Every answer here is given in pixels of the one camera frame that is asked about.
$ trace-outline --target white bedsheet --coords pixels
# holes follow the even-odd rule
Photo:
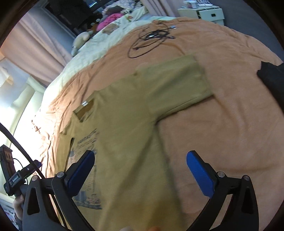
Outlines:
[[[125,15],[113,23],[119,25],[119,28],[110,35],[98,32],[92,39],[84,44],[79,53],[66,65],[62,73],[47,87],[41,103],[41,110],[44,110],[58,96],[64,85],[71,79],[73,75],[90,65],[93,61],[102,58],[107,51],[116,45],[131,30],[138,26],[151,23],[153,20],[171,20],[172,17],[153,16],[148,20],[139,20],[148,11],[145,7],[136,9],[133,13]]]

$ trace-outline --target pink cloth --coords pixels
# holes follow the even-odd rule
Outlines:
[[[102,30],[105,28],[108,24],[112,23],[113,21],[117,20],[118,18],[121,18],[123,16],[122,13],[115,13],[110,16],[108,16],[102,23],[100,23],[97,27],[97,31]]]

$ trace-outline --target white stuffed animal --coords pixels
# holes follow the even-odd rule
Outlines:
[[[90,30],[89,32],[83,32],[81,34],[79,34],[74,42],[73,42],[73,48],[71,51],[71,55],[74,57],[75,55],[78,54],[78,50],[86,43],[86,41],[88,41],[88,39],[90,38],[90,36],[93,34],[94,32],[92,30]]]

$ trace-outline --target bed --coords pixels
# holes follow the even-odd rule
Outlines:
[[[284,178],[284,117],[256,72],[261,61],[275,65],[282,61],[258,40],[227,27],[189,18],[136,21],[146,13],[142,7],[132,13],[131,22],[118,19],[120,27],[109,36],[100,32],[95,35],[47,88],[32,122],[43,174],[54,176],[58,170],[58,133],[72,111],[93,91],[137,68],[193,53],[205,69],[213,96],[158,123],[185,220],[190,225],[207,202],[185,162],[187,152],[196,150],[216,171],[232,177],[251,177],[263,230],[284,200],[284,186],[280,183]],[[158,25],[161,20],[168,27],[176,27],[171,31],[176,39],[129,59],[127,51],[140,31],[162,28]],[[225,210],[223,207],[214,226],[220,223]]]

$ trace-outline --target black cable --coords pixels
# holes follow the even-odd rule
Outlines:
[[[24,168],[23,165],[21,164],[21,162],[18,159],[13,158],[13,160],[17,160],[20,163],[20,165],[22,166],[22,168]]]
[[[19,142],[13,137],[13,135],[9,132],[9,130],[7,128],[5,128],[5,126],[3,124],[0,123],[0,131],[8,138],[8,140],[10,140],[12,142],[13,145],[15,145],[15,147],[24,155],[24,157],[30,162],[30,164],[33,166],[33,168],[36,170],[36,172],[39,174],[39,176],[44,179],[44,175],[42,174],[42,172],[39,170],[39,168],[37,167],[37,165],[33,162],[33,160],[31,159],[31,157],[28,155],[28,153],[24,150],[24,148],[19,144]],[[66,221],[64,219],[64,216],[62,214],[62,211],[60,210],[60,207],[57,203],[57,200],[55,199],[54,195],[51,195],[51,198],[56,206],[56,209],[59,212],[59,215],[61,217],[61,220],[64,224],[64,227],[66,229],[68,229]]]
[[[166,29],[158,29],[158,30],[154,30],[154,31],[151,31],[143,36],[141,36],[141,33],[144,32],[145,30],[147,30],[148,28],[150,27],[147,27],[147,28],[144,28],[140,33],[139,33],[139,36],[138,36],[138,39],[130,46],[128,52],[127,52],[127,57],[130,58],[130,59],[135,59],[135,58],[138,58],[140,56],[143,56],[147,53],[149,53],[150,51],[154,50],[155,48],[157,48],[159,45],[161,45],[164,41],[166,41],[167,39],[175,39],[174,36],[168,36],[170,34],[170,29],[173,29],[175,27],[171,27],[169,28],[165,23],[158,23],[157,25],[160,25],[160,24],[163,24],[165,25],[167,28]],[[143,41],[148,41],[148,40],[151,40],[151,39],[158,39],[148,45],[144,45],[144,46],[137,46],[140,42],[143,42]],[[151,46],[155,43],[159,42],[155,47],[151,48],[150,50],[146,51],[145,53],[141,54],[141,55],[138,55],[138,56],[130,56],[130,52],[132,50],[139,50],[140,48],[145,48],[145,47],[148,47],[148,46]]]

